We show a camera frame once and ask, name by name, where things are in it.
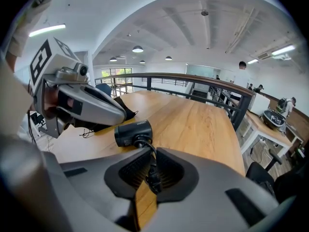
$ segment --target table surface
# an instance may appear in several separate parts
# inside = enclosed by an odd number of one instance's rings
[[[215,160],[245,175],[237,136],[223,109],[146,90],[123,95],[121,99],[129,109],[139,111],[126,123],[149,120],[155,147]],[[134,149],[117,146],[114,127],[86,139],[79,136],[83,132],[83,128],[70,126],[55,140],[53,153],[59,162],[94,159]],[[136,206],[139,224],[143,227],[156,211],[156,197],[144,182],[136,194]]]
[[[292,146],[292,143],[287,137],[282,136],[282,133],[280,131],[272,130],[271,128],[269,128],[258,115],[247,111],[246,116],[259,131],[279,140],[280,142],[286,144],[289,147]]]

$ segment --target fluorescent light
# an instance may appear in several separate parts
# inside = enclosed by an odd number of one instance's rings
[[[288,51],[292,51],[292,50],[294,50],[294,49],[295,49],[295,46],[293,46],[293,45],[288,45],[288,46],[286,46],[286,47],[284,47],[284,48],[282,48],[282,49],[279,49],[279,50],[277,50],[277,51],[272,52],[272,55],[279,55],[279,54],[281,54],[281,53],[288,52]]]
[[[249,61],[248,64],[253,64],[253,63],[256,63],[256,62],[258,62],[258,60],[257,59],[253,59],[253,60]]]
[[[137,45],[133,48],[132,52],[143,52],[143,48],[140,45]]]
[[[65,28],[66,28],[66,25],[65,24],[61,24],[61,25],[57,25],[57,26],[52,26],[52,27],[44,28],[44,29],[39,29],[39,30],[36,30],[34,32],[31,32],[29,34],[29,37],[33,37],[35,35],[38,35],[38,34],[41,34],[41,33],[45,33],[45,32],[49,32],[49,31],[53,31],[53,30],[56,30],[56,29],[65,29]]]

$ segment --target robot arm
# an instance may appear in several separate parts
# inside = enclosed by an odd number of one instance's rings
[[[48,38],[30,64],[30,83],[34,106],[46,120],[41,130],[57,138],[70,124],[117,125],[125,121],[125,110],[104,92],[88,85],[88,67],[80,62],[70,48],[56,38]],[[59,90],[58,106],[46,110],[46,86]],[[67,100],[72,99],[72,107]]]

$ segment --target window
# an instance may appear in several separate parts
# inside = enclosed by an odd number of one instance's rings
[[[113,68],[113,69],[102,69],[102,77],[107,77],[111,75],[121,75],[121,74],[130,74],[132,73],[131,68]],[[133,87],[131,86],[121,86],[121,84],[132,84],[132,77],[124,78],[119,77],[115,78],[117,87],[116,90],[112,90],[112,94],[114,96],[120,96],[126,93],[132,93]],[[106,83],[109,86],[112,86],[113,80],[112,79],[103,79],[101,80],[101,83]]]

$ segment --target wooden handrail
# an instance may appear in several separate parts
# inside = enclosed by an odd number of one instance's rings
[[[229,83],[229,82],[225,82],[225,81],[221,81],[221,80],[217,80],[213,78],[208,78],[204,76],[179,74],[179,73],[145,72],[145,73],[120,74],[120,75],[100,77],[100,78],[96,78],[95,80],[110,79],[110,78],[125,78],[125,77],[126,78],[128,77],[151,77],[151,78],[166,78],[166,79],[172,79],[172,80],[183,80],[187,82],[213,85],[215,87],[231,90],[236,93],[244,94],[250,97],[254,95],[253,91],[247,88]]]

